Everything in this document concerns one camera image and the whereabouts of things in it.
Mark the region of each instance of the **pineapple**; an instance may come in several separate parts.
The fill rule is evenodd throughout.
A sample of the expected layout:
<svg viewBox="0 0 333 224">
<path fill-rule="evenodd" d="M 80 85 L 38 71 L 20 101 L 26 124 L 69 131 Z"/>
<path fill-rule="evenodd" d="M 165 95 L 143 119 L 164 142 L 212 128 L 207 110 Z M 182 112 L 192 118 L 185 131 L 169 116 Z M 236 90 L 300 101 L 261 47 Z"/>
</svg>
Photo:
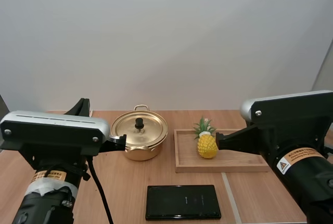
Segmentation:
<svg viewBox="0 0 333 224">
<path fill-rule="evenodd" d="M 211 127 L 211 120 L 204 120 L 203 117 L 200 119 L 198 127 L 194 127 L 196 130 L 198 140 L 198 152 L 203 158 L 213 158 L 216 156 L 217 151 L 219 150 L 212 133 L 216 128 Z"/>
</svg>

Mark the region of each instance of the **black lid knob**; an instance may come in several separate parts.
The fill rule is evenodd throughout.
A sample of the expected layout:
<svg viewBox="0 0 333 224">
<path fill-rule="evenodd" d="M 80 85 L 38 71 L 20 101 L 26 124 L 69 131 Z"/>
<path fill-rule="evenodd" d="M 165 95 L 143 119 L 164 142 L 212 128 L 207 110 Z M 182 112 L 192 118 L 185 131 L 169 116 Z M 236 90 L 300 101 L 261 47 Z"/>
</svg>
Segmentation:
<svg viewBox="0 0 333 224">
<path fill-rule="evenodd" d="M 144 125 L 144 120 L 143 120 L 141 117 L 138 117 L 138 118 L 135 120 L 135 128 L 137 128 L 137 129 L 142 129 L 143 127 L 145 127 L 145 125 Z"/>
</svg>

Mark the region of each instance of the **gold pot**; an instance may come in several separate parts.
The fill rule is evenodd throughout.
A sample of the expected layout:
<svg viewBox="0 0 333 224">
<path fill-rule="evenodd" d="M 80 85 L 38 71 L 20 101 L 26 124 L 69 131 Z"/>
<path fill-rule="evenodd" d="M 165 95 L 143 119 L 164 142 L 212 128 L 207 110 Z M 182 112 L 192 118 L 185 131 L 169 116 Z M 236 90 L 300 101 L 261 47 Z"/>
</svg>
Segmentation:
<svg viewBox="0 0 333 224">
<path fill-rule="evenodd" d="M 137 110 L 145 107 L 146 111 Z M 115 136 L 127 135 L 126 150 L 128 159 L 144 161 L 157 156 L 168 135 L 168 125 L 164 118 L 151 112 L 148 106 L 139 104 L 134 110 L 119 116 L 111 127 Z"/>
</svg>

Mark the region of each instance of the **warning label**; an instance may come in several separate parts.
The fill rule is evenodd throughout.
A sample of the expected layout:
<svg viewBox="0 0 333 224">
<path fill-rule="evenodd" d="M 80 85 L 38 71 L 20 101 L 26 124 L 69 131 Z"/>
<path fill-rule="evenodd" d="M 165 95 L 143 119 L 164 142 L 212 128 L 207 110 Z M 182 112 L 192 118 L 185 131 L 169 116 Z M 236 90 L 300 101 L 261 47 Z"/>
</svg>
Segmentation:
<svg viewBox="0 0 333 224">
<path fill-rule="evenodd" d="M 284 169 L 286 167 L 286 163 L 280 162 L 281 168 Z"/>
<path fill-rule="evenodd" d="M 284 175 L 287 170 L 296 162 L 308 158 L 308 157 L 323 157 L 320 155 L 315 149 L 312 148 L 299 148 L 293 151 L 290 151 L 281 160 L 277 163 L 276 167 L 281 171 Z"/>
<path fill-rule="evenodd" d="M 43 171 L 39 171 L 37 172 L 31 182 L 36 181 L 37 179 L 43 178 L 45 176 L 46 170 Z M 52 178 L 52 179 L 56 179 L 56 180 L 60 180 L 60 181 L 64 181 L 66 178 L 66 172 L 64 171 L 58 171 L 58 170 L 51 170 L 51 172 L 47 175 L 47 178 Z"/>
</svg>

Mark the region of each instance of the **smartphone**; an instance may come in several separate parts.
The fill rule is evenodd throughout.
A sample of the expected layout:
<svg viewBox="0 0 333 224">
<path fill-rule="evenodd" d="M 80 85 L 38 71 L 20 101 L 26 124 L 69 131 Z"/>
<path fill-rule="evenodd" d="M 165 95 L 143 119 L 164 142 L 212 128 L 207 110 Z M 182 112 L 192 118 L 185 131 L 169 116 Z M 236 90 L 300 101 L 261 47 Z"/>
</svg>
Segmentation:
<svg viewBox="0 0 333 224">
<path fill-rule="evenodd" d="M 146 220 L 220 218 L 214 185 L 148 186 Z"/>
</svg>

